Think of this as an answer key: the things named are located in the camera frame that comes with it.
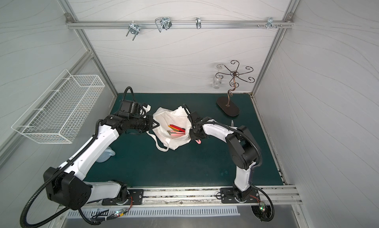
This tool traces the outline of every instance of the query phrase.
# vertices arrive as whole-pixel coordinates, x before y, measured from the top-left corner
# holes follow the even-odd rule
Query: bag handle
[[[149,132],[146,132],[150,137],[152,137],[155,141],[155,146],[158,148],[158,150],[160,151],[163,151],[163,152],[166,152],[168,151],[168,144],[167,144],[167,148],[162,148],[158,145],[158,141],[157,141],[157,137],[154,135],[154,134],[150,134]]]

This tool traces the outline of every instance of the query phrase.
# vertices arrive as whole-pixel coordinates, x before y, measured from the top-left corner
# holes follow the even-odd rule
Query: metal bracket
[[[287,14],[287,16],[285,17],[285,21],[286,22],[293,22],[293,12],[290,12]]]
[[[249,196],[247,200],[244,202],[237,201],[237,199],[234,197],[234,194],[233,194],[233,188],[229,188],[229,187],[220,188],[220,192],[221,192],[221,203],[255,203],[255,202],[258,202],[257,198],[260,199],[258,190],[256,189],[252,189],[249,192]]]
[[[196,28],[197,29],[201,28],[201,19],[200,19],[200,17],[196,17]]]
[[[138,25],[130,23],[128,27],[128,33],[126,33],[126,36],[128,36],[129,32],[134,35],[132,39],[134,40],[135,37],[140,33],[140,28],[138,27]]]
[[[271,27],[277,28],[277,25],[273,25],[272,22],[273,22],[272,17],[268,18],[267,24],[265,25],[266,29],[271,28]]]
[[[64,17],[66,18],[66,23],[72,23],[73,22],[73,17],[70,13],[65,13]]]
[[[143,189],[132,189],[129,188],[128,192],[133,200],[133,205],[141,205],[142,203],[142,197],[143,197]],[[112,205],[119,205],[117,204],[116,198],[104,198],[101,202],[101,205],[103,206],[112,206]],[[126,200],[126,202],[122,205],[130,205],[131,199]]]
[[[159,17],[155,19],[155,24],[158,27],[159,32],[163,30],[168,30],[173,24],[171,23],[171,20],[169,17]]]

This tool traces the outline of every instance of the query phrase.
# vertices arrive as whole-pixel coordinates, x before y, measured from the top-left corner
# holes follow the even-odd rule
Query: green table surface
[[[218,122],[248,127],[262,150],[263,164],[255,169],[253,183],[256,185],[283,185],[272,154],[258,121],[248,94],[234,94],[232,101],[239,107],[237,117],[228,117],[216,104],[216,99],[226,94],[152,94],[136,93],[137,102],[151,105],[149,114],[159,107],[175,110],[187,104],[203,118],[209,116]],[[122,94],[113,106],[116,112]],[[141,135],[122,134],[110,147],[115,156],[92,166],[85,178],[88,182],[119,180],[129,187],[150,186],[230,186],[234,183],[236,166],[225,142],[210,137],[201,144],[190,141],[176,150],[159,151],[153,138]]]

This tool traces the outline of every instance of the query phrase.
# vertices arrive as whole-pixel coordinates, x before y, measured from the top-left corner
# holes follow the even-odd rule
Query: stand base
[[[220,188],[220,192],[221,192],[221,203],[242,203],[235,199],[233,188]],[[247,195],[246,202],[243,202],[243,203],[258,203],[258,201],[255,198],[250,197],[250,195],[253,195],[254,197],[260,199],[258,190],[253,188],[251,189],[250,193]]]
[[[128,189],[130,196],[133,199],[133,205],[141,205],[142,204],[142,197],[143,197],[143,189]],[[101,202],[101,205],[103,206],[112,206],[112,205],[130,205],[131,200],[128,199],[127,202],[124,204],[121,204],[119,199],[117,198],[105,198]]]
[[[229,107],[226,107],[226,104],[228,103],[228,98],[226,96],[219,97],[216,103],[228,116],[236,117],[239,115],[239,107],[237,107],[232,101],[229,102]]]

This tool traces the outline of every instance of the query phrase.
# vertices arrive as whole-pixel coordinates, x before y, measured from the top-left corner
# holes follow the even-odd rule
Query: metal clip
[[[128,33],[126,33],[126,36],[128,36],[129,32],[134,35],[132,39],[134,40],[134,38],[140,33],[140,28],[138,27],[138,25],[130,23],[128,27]]]
[[[276,25],[273,25],[273,24],[272,24],[272,17],[270,17],[270,18],[267,20],[267,24],[265,25],[265,27],[266,27],[266,29],[271,28],[271,27],[273,27],[273,28],[277,28]]]
[[[201,28],[201,19],[200,19],[200,17],[196,17],[196,28],[197,29]]]
[[[158,27],[159,32],[161,32],[163,30],[163,28],[165,30],[168,30],[173,25],[171,23],[171,20],[170,20],[169,17],[159,17],[159,18],[156,18],[155,19],[155,24]]]

